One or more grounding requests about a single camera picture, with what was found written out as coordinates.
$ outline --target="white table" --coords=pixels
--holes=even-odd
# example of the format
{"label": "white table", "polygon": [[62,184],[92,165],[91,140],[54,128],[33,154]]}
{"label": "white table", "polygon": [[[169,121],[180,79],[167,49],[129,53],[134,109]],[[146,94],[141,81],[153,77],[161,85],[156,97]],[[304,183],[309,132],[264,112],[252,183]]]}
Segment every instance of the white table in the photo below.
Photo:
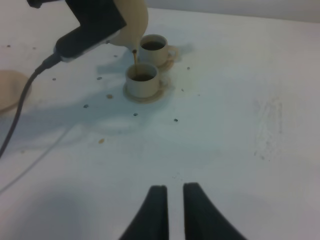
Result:
{"label": "white table", "polygon": [[[29,76],[77,26],[64,2],[2,0],[0,69]],[[116,240],[150,186],[166,185],[170,239],[184,239],[182,187],[198,182],[249,240],[318,240],[320,25],[149,9],[146,33],[181,50],[156,103],[123,96],[123,47],[35,80],[0,161],[0,189],[14,181],[0,192],[0,233]],[[1,143],[13,115],[0,117]]]}

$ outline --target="coffee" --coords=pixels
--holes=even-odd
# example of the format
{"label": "coffee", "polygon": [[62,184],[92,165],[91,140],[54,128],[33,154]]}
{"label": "coffee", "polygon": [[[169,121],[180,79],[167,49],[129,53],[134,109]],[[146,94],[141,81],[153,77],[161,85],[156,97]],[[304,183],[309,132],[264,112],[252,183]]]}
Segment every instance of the coffee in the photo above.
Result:
{"label": "coffee", "polygon": [[154,78],[154,76],[151,76],[149,74],[140,74],[140,75],[134,76],[132,78],[132,80],[137,81],[137,82],[145,82],[145,81],[149,81],[153,78]]}
{"label": "coffee", "polygon": [[141,47],[145,50],[155,51],[162,49],[165,45],[158,41],[148,41],[141,45]]}

